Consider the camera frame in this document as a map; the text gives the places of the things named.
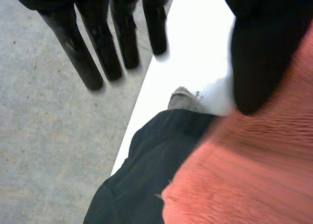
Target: white surface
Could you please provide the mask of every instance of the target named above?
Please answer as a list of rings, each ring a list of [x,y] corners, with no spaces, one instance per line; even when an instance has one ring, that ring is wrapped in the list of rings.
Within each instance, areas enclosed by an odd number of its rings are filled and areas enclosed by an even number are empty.
[[[225,85],[227,47],[233,20],[224,0],[173,0],[167,21],[170,57],[151,61],[112,175],[127,158],[135,132],[167,109],[179,86],[202,90],[199,98],[207,113],[226,114],[230,105]]]

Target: orange sweater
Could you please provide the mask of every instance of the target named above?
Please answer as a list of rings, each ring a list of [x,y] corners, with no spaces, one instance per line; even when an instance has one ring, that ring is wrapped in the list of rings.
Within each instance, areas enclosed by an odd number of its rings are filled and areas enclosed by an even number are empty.
[[[313,224],[313,25],[272,98],[235,111],[163,191],[165,224]]]

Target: black pants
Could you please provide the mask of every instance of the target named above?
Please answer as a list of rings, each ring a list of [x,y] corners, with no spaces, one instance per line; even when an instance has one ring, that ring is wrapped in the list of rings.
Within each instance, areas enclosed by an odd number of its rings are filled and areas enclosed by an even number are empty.
[[[133,136],[128,158],[95,193],[84,224],[163,224],[158,198],[215,116],[160,112]]]

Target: concrete floor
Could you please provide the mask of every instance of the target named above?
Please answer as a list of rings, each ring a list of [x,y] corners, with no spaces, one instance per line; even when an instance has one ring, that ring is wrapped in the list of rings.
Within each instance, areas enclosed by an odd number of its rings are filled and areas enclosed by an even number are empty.
[[[1,0],[1,223],[82,223],[110,175],[151,61],[141,2],[134,18],[142,67],[92,94],[37,12]],[[79,16],[78,24],[100,67]]]

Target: gray sneaker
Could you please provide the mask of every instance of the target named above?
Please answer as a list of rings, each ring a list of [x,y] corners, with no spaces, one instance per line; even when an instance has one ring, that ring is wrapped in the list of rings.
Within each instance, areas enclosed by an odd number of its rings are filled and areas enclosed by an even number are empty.
[[[177,88],[172,93],[167,110],[185,109],[192,112],[203,113],[203,106],[185,87]]]

